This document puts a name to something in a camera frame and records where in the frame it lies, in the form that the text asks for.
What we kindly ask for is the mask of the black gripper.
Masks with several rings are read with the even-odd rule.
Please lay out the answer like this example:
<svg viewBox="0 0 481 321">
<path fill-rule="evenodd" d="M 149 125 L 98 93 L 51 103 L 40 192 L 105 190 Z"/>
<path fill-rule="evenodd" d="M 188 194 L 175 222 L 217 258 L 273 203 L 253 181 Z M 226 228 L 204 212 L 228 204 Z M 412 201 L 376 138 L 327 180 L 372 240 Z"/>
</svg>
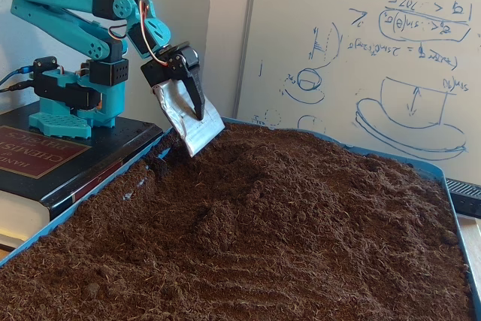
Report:
<svg viewBox="0 0 481 321">
<path fill-rule="evenodd" d="M 213 104 L 204 97 L 198 54 L 188 41 L 169 44 L 141 66 L 158 103 L 191 157 L 205 148 L 224 128 Z"/>
</svg>

